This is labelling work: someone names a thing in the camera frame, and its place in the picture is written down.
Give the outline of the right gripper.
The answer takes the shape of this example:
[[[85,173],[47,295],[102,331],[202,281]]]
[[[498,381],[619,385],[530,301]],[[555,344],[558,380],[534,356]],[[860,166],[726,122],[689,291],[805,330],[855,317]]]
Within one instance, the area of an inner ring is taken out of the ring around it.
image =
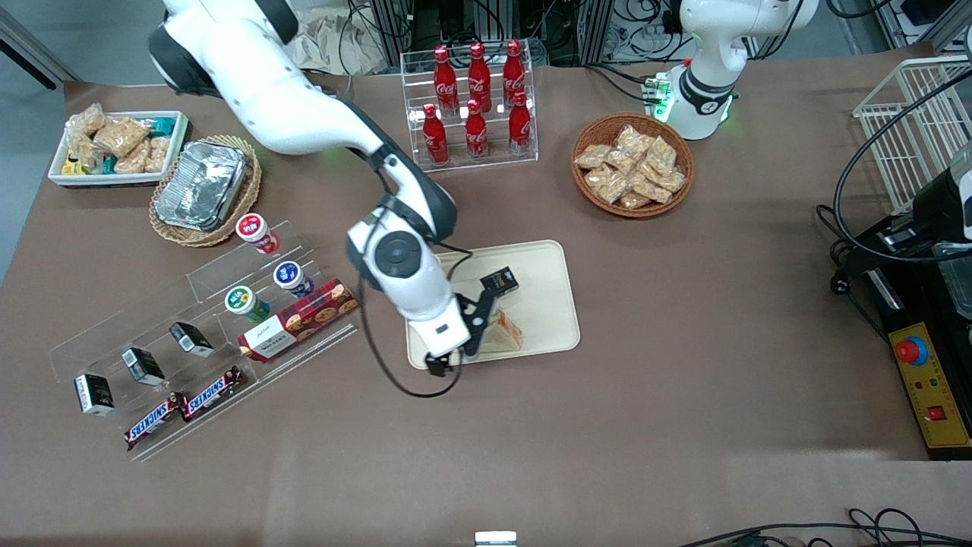
[[[434,358],[447,356],[462,347],[465,358],[475,359],[480,353],[494,302],[503,291],[500,278],[480,278],[481,291],[476,300],[457,293],[439,315],[430,319],[409,320],[409,355],[423,354]]]

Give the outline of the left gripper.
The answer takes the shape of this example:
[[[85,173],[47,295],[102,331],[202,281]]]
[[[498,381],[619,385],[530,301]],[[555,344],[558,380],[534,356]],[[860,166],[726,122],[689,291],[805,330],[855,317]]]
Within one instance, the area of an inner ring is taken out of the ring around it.
[[[862,276],[887,264],[917,264],[933,256],[934,243],[970,242],[966,201],[952,169],[942,171],[914,197],[912,219],[882,219],[855,236],[857,243],[844,259],[844,273]]]

